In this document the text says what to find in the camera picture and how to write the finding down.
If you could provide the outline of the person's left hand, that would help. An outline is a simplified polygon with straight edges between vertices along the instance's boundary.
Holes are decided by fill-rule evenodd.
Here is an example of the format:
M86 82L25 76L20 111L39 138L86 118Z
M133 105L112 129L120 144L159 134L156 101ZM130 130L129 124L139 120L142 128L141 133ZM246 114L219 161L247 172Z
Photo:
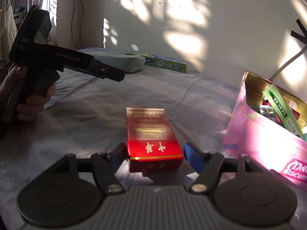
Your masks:
M4 102L12 92L15 82L22 79L26 75L26 72L27 67L25 66L20 67L16 65L10 68L1 84L1 106L3 106ZM48 101L50 101L51 96L54 95L55 91L56 85L52 84L43 94L33 94L29 96L24 104L18 105L18 118L26 122L35 120L38 114L44 110L44 106Z

